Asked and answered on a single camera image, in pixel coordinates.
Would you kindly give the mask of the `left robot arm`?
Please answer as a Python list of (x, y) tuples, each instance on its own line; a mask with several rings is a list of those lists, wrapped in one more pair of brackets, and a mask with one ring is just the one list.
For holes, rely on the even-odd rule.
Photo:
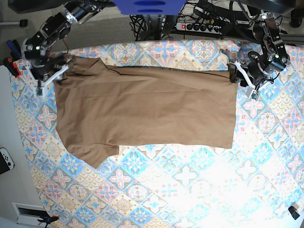
[(249, 60), (228, 60), (230, 81), (247, 87), (246, 96), (258, 100), (260, 89), (268, 83), (274, 83), (280, 74), (290, 66), (290, 57), (280, 36), (280, 28), (272, 13), (265, 12), (259, 16), (252, 28), (254, 38), (261, 43), (262, 54), (249, 51)]

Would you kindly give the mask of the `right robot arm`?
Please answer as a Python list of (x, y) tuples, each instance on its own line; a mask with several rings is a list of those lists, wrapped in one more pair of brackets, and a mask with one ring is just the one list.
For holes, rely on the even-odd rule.
[(54, 80), (61, 80), (68, 70), (71, 60), (68, 57), (69, 51), (53, 56), (50, 53), (52, 46), (69, 34), (73, 23), (87, 21), (103, 7), (103, 4), (90, 0), (69, 2), (61, 12), (48, 18), (33, 37), (23, 41), (21, 55), (29, 62), (25, 69), (34, 81), (36, 95), (45, 96), (48, 85)]

